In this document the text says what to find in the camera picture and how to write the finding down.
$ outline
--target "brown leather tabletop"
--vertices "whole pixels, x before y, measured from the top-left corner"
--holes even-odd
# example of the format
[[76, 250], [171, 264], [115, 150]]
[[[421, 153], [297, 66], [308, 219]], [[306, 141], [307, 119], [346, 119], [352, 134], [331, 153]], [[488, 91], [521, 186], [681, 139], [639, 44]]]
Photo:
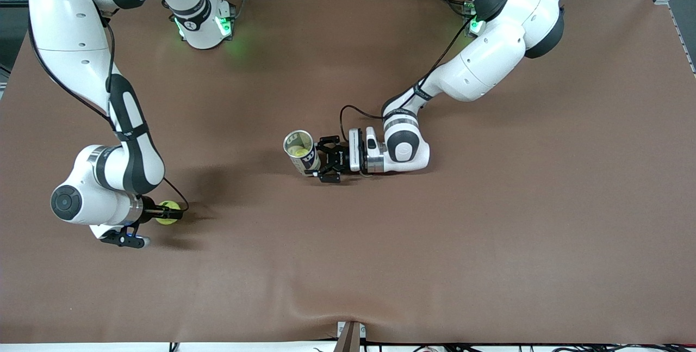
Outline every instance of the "brown leather tabletop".
[[340, 186], [301, 177], [283, 138], [378, 114], [460, 27], [444, 3], [247, 0], [208, 51], [159, 0], [122, 11], [115, 62], [191, 201], [144, 250], [52, 214], [80, 149], [117, 141], [25, 42], [0, 101], [0, 342], [321, 339], [346, 319], [380, 342], [696, 341], [696, 80], [669, 10], [562, 3], [552, 52], [422, 110], [427, 169]]

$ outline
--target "tin can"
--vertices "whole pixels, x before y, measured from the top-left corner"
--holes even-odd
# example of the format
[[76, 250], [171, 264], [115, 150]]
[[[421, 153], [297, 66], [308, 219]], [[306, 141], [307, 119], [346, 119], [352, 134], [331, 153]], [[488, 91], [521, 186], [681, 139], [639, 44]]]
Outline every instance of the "tin can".
[[311, 176], [305, 174], [305, 170], [316, 170], [321, 165], [312, 136], [306, 131], [290, 132], [285, 136], [283, 149], [303, 176]]

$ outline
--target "cylindrical container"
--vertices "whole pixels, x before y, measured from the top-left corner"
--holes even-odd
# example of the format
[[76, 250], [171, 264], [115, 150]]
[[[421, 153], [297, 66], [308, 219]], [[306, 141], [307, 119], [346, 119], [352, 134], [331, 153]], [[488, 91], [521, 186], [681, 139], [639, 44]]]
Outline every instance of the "cylindrical container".
[[312, 136], [306, 131], [292, 131], [285, 136], [283, 149], [298, 171], [304, 176], [305, 170], [316, 170], [321, 165], [321, 160], [316, 154], [316, 148]]

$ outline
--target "white robot link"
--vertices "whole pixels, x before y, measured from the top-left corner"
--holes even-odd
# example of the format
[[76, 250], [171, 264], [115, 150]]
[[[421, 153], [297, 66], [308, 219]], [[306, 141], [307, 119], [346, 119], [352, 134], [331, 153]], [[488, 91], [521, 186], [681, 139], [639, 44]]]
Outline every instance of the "white robot link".
[[[229, 37], [229, 4], [223, 0], [164, 0], [194, 48], [207, 49]], [[50, 78], [111, 124], [120, 146], [91, 145], [77, 154], [72, 172], [51, 197], [60, 219], [89, 225], [105, 243], [144, 248], [137, 228], [150, 218], [181, 218], [183, 211], [155, 205], [144, 194], [164, 179], [130, 82], [114, 65], [104, 28], [119, 9], [145, 0], [29, 0], [29, 37]]]
[[543, 56], [563, 34], [564, 10], [559, 0], [474, 0], [474, 6], [477, 19], [486, 22], [485, 30], [452, 60], [385, 102], [380, 117], [384, 142], [378, 141], [373, 127], [367, 127], [365, 138], [360, 129], [350, 129], [347, 147], [339, 144], [338, 136], [322, 137], [318, 149], [326, 153], [326, 164], [307, 172], [324, 182], [338, 182], [341, 172], [425, 168], [430, 145], [418, 128], [420, 108], [442, 92], [457, 101], [475, 101], [523, 57]]

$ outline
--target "white robotic arm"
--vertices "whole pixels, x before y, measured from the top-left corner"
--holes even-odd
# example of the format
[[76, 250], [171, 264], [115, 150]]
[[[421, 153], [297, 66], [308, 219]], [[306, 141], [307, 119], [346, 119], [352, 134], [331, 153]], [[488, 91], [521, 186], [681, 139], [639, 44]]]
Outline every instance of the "white robotic arm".
[[[187, 30], [192, 46], [213, 47], [231, 33], [217, 25], [215, 14], [220, 14], [223, 7], [219, 1], [167, 0], [170, 7], [179, 8], [177, 17], [187, 3], [190, 5], [180, 18], [196, 22], [196, 27]], [[157, 206], [144, 196], [163, 180], [164, 163], [154, 147], [134, 89], [114, 65], [104, 33], [109, 27], [104, 15], [120, 8], [139, 7], [143, 2], [29, 0], [29, 36], [42, 67], [65, 91], [83, 102], [89, 101], [95, 111], [101, 110], [120, 141], [120, 146], [82, 149], [72, 173], [55, 189], [52, 209], [68, 223], [90, 225], [103, 242], [133, 248], [143, 248], [149, 242], [136, 235], [141, 223], [150, 218], [182, 216], [182, 211]], [[216, 12], [212, 12], [211, 2], [216, 3]]]
[[425, 168], [430, 146], [420, 134], [418, 110], [442, 92], [457, 101], [475, 101], [523, 57], [541, 57], [554, 48], [563, 34], [563, 9], [558, 2], [474, 0], [477, 19], [487, 23], [484, 32], [449, 62], [385, 102], [381, 110], [384, 142], [378, 141], [373, 127], [366, 129], [365, 141], [359, 129], [351, 129], [350, 162], [334, 160], [333, 169], [347, 171], [350, 165], [353, 172], [381, 173]]

